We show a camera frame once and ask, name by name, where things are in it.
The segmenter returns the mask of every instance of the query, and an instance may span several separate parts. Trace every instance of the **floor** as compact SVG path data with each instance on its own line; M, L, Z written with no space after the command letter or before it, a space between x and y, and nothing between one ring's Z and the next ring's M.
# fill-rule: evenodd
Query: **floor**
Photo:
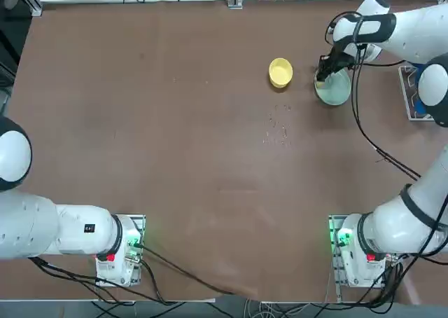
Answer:
M238 296L223 296L217 299L215 305L221 310L226 311L234 318L243 317L245 300ZM101 305L104 308L109 308L110 305ZM133 307L117 307L111 313L118 318L130 317L145 317L149 318L157 315L166 308L159 304L149 302L138 302ZM313 317L317 313L317 308L308 306L296 317ZM256 316L258 312L258 302L251 304L251 316ZM1 318L96 318L101 311L93 306L90 302L9 302L0 303L0 317ZM390 318L445 318L448 314L446 307L426 307L426 306L405 306L396 304L392 310L386 315ZM280 317L280 314L270 316L271 318ZM212 307L205 303L186 303L182 307L173 310L164 315L166 318L172 317L225 317L215 311ZM376 317L374 313L369 312L364 308L356 308L349 311L333 312L325 311L319 315L320 318L371 318Z
M5 11L0 9L0 28L6 33L17 51L22 51L23 45L29 29L31 18L27 13L27 8L24 4L18 4L12 11ZM11 69L16 69L14 62L8 56L8 53L0 48L0 61L8 65ZM223 296L216 300L215 306L228 313L231 317L244 317L244 305L246 299L239 296ZM110 308L110 305L100 304L103 308ZM257 316L258 302L252 302L251 316ZM287 310L291 305L281 305ZM114 316L118 318L127 317L154 317L165 311L163 307L157 303L152 302L138 302L133 307L117 307L111 311ZM313 306L307 306L299 314L299 317L313 317L318 309ZM15 302L0 302L0 318L95 318L102 312L98 310L91 302L88 301L15 301ZM206 303L186 303L182 307L173 310L164 315L166 318L170 317L224 317ZM270 316L271 318L280 317L280 314ZM321 318L350 318L363 317L370 318L375 314L369 312L364 308L356 308L349 311L324 311L319 316ZM387 314L387 317L401 318L401 317L426 317L426 318L445 318L448 316L448 307L428 307L428 306L405 306L395 304L392 310Z

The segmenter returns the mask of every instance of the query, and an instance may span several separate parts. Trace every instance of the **black label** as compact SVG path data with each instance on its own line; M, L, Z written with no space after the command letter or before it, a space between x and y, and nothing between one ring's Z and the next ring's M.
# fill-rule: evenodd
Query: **black label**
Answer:
M84 233L95 233L95 224L94 223L86 223L84 225Z

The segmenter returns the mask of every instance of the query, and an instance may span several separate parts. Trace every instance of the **robotic arm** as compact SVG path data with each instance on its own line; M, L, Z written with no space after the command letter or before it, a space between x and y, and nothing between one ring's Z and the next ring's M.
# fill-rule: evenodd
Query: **robotic arm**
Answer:
M423 67L418 91L434 121L448 127L448 4L400 13L388 13L385 0L365 0L329 25L333 47L321 57L316 72L319 87L333 73L352 67L358 48L364 61L382 49Z
M381 49L420 66L418 91L435 122L448 127L448 4L388 13L385 0L365 0L356 12L329 25L333 46L319 60L316 87L359 55L375 59ZM382 274L386 254L418 253L430 235L448 194L448 147L414 185L369 214L350 214L338 232L349 286L369 287ZM441 247L448 235L448 212L425 253Z
M13 190L32 163L25 131L0 117L0 260L42 254L95 255L97 277L129 286L139 282L144 216L111 215L91 205L55 205ZM102 286L110 283L101 282Z

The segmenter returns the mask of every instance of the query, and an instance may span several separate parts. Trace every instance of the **yellow bowl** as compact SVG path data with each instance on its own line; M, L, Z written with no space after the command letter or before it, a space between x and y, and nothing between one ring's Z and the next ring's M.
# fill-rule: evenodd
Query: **yellow bowl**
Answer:
M293 78L293 67L287 59L278 57L269 65L269 79L274 87L283 88Z

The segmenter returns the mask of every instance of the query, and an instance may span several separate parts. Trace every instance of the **brown table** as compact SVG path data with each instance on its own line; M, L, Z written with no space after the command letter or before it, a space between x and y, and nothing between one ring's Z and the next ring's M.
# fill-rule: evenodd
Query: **brown table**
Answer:
M399 11L433 1L392 3ZM216 286L260 300L322 301L328 215L373 210L408 182L376 163L348 104L332 109L314 95L314 68L329 51L326 25L357 6L266 1L246 2L242 11L211 2L45 10L29 30L9 113L34 147L21 189L56 203L146 214L145 243ZM294 67L283 93L267 80L275 57ZM366 131L423 172L447 131L407 120L395 67L366 67L360 81ZM49 260L95 270L90 257ZM167 298L216 295L150 263ZM8 284L0 298L92 297L29 261L1 262L0 273ZM448 269L419 263L409 281L400 300L407 301L406 288L421 303L446 303L438 289ZM152 293L149 278L135 289ZM346 300L359 296L344 292Z

